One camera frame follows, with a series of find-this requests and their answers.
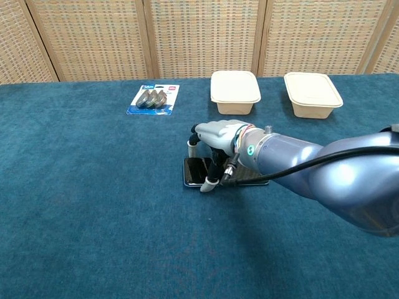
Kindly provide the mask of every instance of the woven partition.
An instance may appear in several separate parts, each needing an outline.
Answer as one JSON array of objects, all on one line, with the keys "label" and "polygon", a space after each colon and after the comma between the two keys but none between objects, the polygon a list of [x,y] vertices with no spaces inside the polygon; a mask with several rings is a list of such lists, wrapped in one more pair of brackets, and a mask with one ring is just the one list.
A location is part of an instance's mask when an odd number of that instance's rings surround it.
[{"label": "woven partition", "polygon": [[355,74],[385,3],[268,1],[259,74]]},{"label": "woven partition", "polygon": [[17,0],[0,1],[0,83],[57,80]]},{"label": "woven partition", "polygon": [[381,51],[373,73],[399,73],[399,19]]},{"label": "woven partition", "polygon": [[61,80],[147,78],[151,72],[135,1],[28,0],[28,5]]},{"label": "woven partition", "polygon": [[259,1],[149,0],[144,4],[150,6],[154,34],[150,44],[156,50],[161,78],[251,70]]}]

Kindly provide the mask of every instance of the robotic hand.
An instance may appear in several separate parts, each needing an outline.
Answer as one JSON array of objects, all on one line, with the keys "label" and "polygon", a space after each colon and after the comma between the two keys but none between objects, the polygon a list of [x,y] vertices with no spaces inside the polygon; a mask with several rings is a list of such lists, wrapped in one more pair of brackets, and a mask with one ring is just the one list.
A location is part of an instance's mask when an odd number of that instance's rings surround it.
[{"label": "robotic hand", "polygon": [[201,192],[227,186],[233,161],[263,174],[294,193],[314,199],[341,218],[375,235],[399,234],[399,127],[335,141],[327,146],[273,133],[238,120],[211,121],[191,130],[189,156],[197,142],[213,152]]}]

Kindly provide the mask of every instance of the table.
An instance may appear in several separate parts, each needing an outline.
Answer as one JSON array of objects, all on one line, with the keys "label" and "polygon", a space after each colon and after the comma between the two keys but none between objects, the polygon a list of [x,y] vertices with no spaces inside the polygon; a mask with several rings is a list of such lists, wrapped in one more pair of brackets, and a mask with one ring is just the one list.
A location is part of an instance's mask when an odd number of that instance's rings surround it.
[{"label": "table", "polygon": [[[195,123],[326,145],[398,122],[398,75],[330,77],[344,105],[326,120],[295,117],[282,78],[242,116],[218,113],[208,78],[1,85],[0,297],[398,298],[399,239],[274,182],[183,185]],[[125,114],[148,82],[180,84],[172,115]]]}]

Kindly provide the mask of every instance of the beige container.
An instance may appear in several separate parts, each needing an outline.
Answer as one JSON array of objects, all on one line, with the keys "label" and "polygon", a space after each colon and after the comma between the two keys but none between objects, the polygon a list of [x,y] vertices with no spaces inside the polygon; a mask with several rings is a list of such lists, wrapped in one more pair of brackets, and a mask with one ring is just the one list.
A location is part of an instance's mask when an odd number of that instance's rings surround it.
[{"label": "beige container", "polygon": [[243,70],[219,70],[211,77],[211,101],[220,114],[245,115],[261,100],[254,74]]},{"label": "beige container", "polygon": [[325,74],[290,72],[284,76],[295,116],[327,118],[344,103]]}]

